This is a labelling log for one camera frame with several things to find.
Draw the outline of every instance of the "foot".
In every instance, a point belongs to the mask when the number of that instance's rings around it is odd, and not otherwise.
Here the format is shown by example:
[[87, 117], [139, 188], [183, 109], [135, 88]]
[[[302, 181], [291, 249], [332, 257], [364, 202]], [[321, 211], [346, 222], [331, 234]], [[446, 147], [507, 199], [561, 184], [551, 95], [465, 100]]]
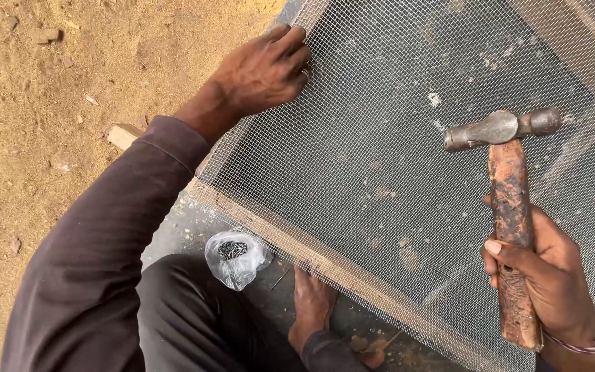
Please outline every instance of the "foot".
[[288, 342], [302, 357], [307, 339], [314, 333], [330, 329], [330, 316], [337, 291], [295, 266], [295, 323], [288, 331]]

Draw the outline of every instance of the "ball-peen hammer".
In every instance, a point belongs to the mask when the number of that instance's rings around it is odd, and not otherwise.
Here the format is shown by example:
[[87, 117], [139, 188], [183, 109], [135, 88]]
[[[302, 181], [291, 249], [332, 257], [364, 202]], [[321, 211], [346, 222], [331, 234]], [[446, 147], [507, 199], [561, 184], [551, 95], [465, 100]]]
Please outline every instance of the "ball-peen hammer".
[[[534, 249], [534, 231], [525, 155], [520, 138], [547, 136], [559, 130], [561, 119], [554, 108], [539, 108], [521, 115], [495, 111], [484, 120], [448, 129], [444, 146], [449, 152], [489, 145], [488, 174], [491, 207], [497, 239]], [[499, 265], [497, 283], [502, 337], [530, 351], [543, 347], [541, 322], [530, 299], [525, 276]]]

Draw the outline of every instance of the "wire mesh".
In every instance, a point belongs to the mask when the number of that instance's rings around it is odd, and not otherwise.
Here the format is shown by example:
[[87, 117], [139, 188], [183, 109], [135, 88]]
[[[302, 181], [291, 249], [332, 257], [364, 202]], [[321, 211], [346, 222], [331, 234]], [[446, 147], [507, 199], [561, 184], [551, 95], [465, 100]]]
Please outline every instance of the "wire mesh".
[[313, 79], [220, 141], [197, 198], [293, 263], [325, 258], [324, 280], [447, 358], [532, 371], [500, 337], [479, 255], [486, 149], [447, 154], [442, 132], [560, 109], [560, 132], [524, 141], [532, 201], [580, 244], [595, 302], [594, 95], [507, 1], [308, 1], [295, 24], [310, 31]]

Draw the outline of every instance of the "dark trousers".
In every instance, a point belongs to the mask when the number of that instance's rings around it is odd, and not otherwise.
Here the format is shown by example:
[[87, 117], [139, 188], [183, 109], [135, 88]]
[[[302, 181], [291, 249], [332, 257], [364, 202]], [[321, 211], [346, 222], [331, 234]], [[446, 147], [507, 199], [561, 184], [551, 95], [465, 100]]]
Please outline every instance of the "dark trousers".
[[246, 297], [210, 273], [203, 258], [173, 254], [142, 273], [139, 337], [146, 371], [367, 371], [327, 331], [299, 355]]

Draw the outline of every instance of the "fingernail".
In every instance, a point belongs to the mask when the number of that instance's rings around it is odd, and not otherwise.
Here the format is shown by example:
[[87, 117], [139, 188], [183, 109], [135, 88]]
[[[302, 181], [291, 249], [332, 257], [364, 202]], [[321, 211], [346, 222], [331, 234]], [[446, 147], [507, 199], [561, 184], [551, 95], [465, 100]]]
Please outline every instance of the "fingernail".
[[502, 244], [495, 240], [486, 240], [486, 242], [483, 244], [483, 247], [492, 254], [499, 254], [500, 250], [502, 250]]

